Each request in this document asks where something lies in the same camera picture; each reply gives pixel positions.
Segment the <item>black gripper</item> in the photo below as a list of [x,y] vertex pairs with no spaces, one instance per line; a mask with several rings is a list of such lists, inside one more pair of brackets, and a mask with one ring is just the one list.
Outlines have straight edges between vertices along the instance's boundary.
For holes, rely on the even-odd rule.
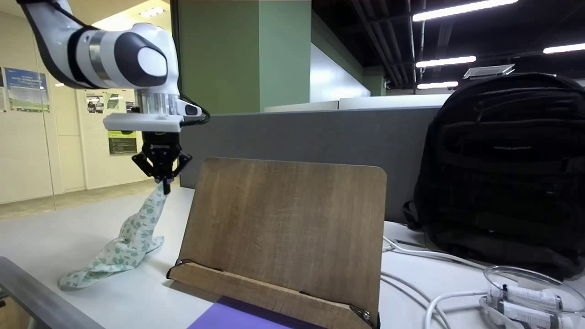
[[169,193],[169,177],[175,177],[191,157],[180,149],[177,133],[144,131],[142,148],[131,160]]

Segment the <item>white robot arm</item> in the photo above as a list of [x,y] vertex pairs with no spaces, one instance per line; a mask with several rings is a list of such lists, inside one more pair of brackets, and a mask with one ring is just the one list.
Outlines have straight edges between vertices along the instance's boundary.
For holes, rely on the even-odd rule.
[[204,124],[210,113],[178,91],[173,38],[153,23],[103,31],[72,16],[67,0],[16,0],[27,18],[47,71],[69,87],[135,91],[129,113],[102,118],[107,131],[140,131],[142,149],[131,160],[169,191],[191,160],[180,149],[182,126]]

